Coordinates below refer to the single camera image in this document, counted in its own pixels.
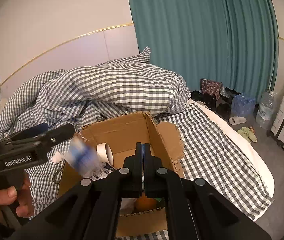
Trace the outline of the person's left hand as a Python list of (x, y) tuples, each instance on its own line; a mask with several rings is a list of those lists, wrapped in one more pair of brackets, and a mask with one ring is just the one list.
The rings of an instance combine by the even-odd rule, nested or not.
[[(0, 206), (8, 206), (16, 200), (19, 205), (16, 208), (16, 214), (19, 217), (29, 218), (34, 214), (32, 196), (30, 193), (30, 180), (26, 172), (24, 172), (24, 181), (22, 189), (18, 192), (14, 186), (0, 190)], [(0, 209), (0, 223), (4, 223), (4, 218)]]

